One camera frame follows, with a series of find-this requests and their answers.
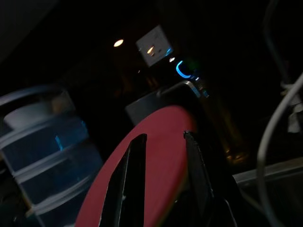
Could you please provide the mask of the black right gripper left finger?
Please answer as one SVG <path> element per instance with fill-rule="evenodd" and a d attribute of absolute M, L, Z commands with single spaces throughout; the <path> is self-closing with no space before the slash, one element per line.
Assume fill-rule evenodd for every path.
<path fill-rule="evenodd" d="M 143 227 L 147 134 L 128 145 L 108 183 L 98 227 Z"/>

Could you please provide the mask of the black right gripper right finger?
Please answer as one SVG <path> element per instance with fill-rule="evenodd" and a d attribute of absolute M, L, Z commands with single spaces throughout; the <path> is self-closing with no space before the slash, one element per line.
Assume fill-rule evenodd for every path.
<path fill-rule="evenodd" d="M 199 144 L 193 133 L 185 131 L 183 135 L 186 140 L 187 168 L 198 223 L 202 227 L 237 227 L 229 202 L 214 192 Z"/>

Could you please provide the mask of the red round plate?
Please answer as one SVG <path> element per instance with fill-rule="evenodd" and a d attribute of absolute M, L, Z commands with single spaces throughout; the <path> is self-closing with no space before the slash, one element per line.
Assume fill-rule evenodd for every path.
<path fill-rule="evenodd" d="M 110 177 L 129 143 L 147 134 L 144 227 L 158 227 L 168 214 L 187 173 L 184 131 L 196 130 L 188 111 L 180 106 L 159 109 L 136 125 L 118 144 L 91 185 L 75 227 L 98 227 Z"/>

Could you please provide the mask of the yellow oil bottle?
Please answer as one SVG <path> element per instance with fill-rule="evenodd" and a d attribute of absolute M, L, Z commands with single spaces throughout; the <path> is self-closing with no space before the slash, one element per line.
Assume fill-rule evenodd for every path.
<path fill-rule="evenodd" d="M 229 164 L 243 164 L 248 158 L 247 146 L 220 91 L 205 79 L 196 79 L 196 85 L 206 115 L 215 128 Z"/>

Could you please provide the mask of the stainless steel sink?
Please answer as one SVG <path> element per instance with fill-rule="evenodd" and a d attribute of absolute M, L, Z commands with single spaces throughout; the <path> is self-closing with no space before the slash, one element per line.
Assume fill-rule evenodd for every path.
<path fill-rule="evenodd" d="M 253 227 L 270 227 L 261 206 L 256 170 L 235 174 L 234 179 L 254 221 Z M 265 168 L 270 202 L 285 227 L 303 227 L 303 157 Z"/>

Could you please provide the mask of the stacked clear plastic containers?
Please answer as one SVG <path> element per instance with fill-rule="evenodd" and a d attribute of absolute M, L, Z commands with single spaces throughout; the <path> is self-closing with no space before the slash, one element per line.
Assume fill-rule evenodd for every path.
<path fill-rule="evenodd" d="M 0 96 L 0 154 L 41 227 L 74 227 L 103 165 L 69 93 L 37 86 Z"/>

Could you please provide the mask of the grey thermos with red label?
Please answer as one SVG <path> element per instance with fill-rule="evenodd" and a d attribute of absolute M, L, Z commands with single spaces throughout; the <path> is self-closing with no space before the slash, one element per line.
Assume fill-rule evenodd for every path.
<path fill-rule="evenodd" d="M 198 100 L 201 93 L 189 80 L 183 80 L 169 88 L 153 91 L 125 107 L 133 125 L 137 125 L 153 112 L 170 105 L 184 106 L 187 100 Z"/>

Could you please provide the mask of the white wall socket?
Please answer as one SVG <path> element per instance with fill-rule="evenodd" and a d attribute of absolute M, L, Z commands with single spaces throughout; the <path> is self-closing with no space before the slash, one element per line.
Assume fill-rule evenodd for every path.
<path fill-rule="evenodd" d="M 156 64 L 174 51 L 160 25 L 137 40 L 136 46 L 148 67 Z"/>

